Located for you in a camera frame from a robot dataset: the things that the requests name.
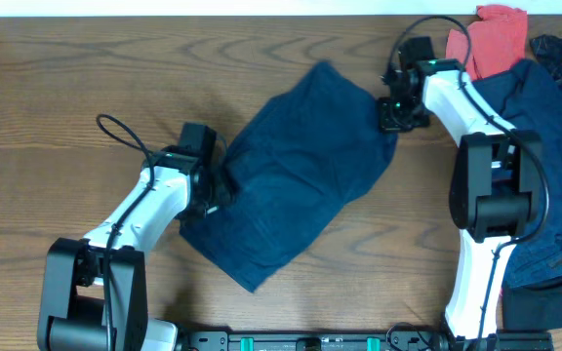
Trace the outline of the navy blue shorts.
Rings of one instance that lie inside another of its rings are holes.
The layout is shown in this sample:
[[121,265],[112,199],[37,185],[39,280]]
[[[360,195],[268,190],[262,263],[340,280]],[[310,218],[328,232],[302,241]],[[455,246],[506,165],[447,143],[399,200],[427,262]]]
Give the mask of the navy blue shorts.
[[248,292],[305,251],[390,165],[371,94],[326,62],[271,98],[229,145],[235,200],[180,234]]

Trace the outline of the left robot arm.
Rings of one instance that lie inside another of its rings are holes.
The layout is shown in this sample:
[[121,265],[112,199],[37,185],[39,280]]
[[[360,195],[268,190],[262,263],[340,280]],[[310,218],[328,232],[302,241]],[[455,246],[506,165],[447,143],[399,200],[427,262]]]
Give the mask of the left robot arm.
[[37,330],[42,350],[177,350],[179,329],[148,314],[146,261],[176,218],[217,204],[213,147],[169,146],[142,166],[118,208],[46,256]]

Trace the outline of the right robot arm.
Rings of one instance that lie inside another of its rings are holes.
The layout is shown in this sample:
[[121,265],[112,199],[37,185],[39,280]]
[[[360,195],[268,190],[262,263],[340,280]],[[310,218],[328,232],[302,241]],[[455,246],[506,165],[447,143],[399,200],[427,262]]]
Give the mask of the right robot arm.
[[435,116],[458,148],[449,210],[459,230],[460,256],[444,312],[452,347],[489,348],[497,338],[497,305],[511,254],[543,226],[548,184],[539,135],[504,120],[455,59],[427,59],[382,76],[389,97],[378,101],[380,128],[406,133]]

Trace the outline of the red cloth garment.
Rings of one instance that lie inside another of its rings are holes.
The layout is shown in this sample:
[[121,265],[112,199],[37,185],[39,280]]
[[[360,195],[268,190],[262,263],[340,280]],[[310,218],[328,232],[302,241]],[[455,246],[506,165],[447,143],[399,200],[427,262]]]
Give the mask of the red cloth garment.
[[505,5],[479,5],[478,21],[467,27],[471,54],[465,70],[472,80],[502,73],[525,57],[528,13]]

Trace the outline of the navy garment pile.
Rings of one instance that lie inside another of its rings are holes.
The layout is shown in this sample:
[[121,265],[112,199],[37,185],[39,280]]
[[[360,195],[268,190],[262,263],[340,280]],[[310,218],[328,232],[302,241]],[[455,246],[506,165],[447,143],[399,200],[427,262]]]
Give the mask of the navy garment pile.
[[503,119],[542,139],[542,165],[549,183],[550,207],[543,231],[518,245],[504,276],[511,288],[562,276],[562,83],[540,64],[523,59],[501,74],[473,86]]

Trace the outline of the black patterned garment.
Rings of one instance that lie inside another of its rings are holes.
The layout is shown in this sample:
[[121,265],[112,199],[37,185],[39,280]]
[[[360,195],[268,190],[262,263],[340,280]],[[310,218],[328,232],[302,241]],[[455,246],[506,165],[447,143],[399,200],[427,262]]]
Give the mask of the black patterned garment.
[[552,79],[562,84],[562,38],[544,34],[529,40],[532,53]]

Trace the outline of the black garment bottom right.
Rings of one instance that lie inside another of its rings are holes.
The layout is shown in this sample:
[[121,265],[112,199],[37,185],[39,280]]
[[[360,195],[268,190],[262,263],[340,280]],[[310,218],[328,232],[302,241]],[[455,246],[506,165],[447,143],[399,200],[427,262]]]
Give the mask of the black garment bottom right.
[[562,329],[562,277],[514,289],[505,287],[502,317],[509,331]]

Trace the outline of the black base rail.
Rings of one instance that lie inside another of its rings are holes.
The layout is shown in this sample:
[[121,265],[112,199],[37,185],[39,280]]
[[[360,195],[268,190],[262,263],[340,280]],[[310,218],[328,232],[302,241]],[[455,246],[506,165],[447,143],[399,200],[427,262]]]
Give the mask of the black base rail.
[[548,332],[498,331],[477,341],[398,323],[384,332],[181,331],[176,351],[553,351]]

